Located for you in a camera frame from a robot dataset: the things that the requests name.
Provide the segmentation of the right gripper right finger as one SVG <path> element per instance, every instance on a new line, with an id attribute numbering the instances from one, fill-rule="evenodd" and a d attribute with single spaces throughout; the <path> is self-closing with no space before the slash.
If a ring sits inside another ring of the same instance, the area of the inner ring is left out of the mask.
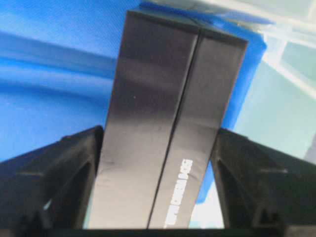
<path id="1" fill-rule="evenodd" d="M 210 156 L 226 228 L 316 229 L 316 166 L 220 129 Z"/>

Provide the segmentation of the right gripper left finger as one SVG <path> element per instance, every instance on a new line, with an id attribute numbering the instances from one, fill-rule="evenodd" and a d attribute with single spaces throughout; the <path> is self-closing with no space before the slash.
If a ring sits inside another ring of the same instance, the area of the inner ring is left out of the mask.
<path id="1" fill-rule="evenodd" d="M 103 128 L 95 126 L 2 161 L 0 227 L 82 228 L 102 141 Z"/>

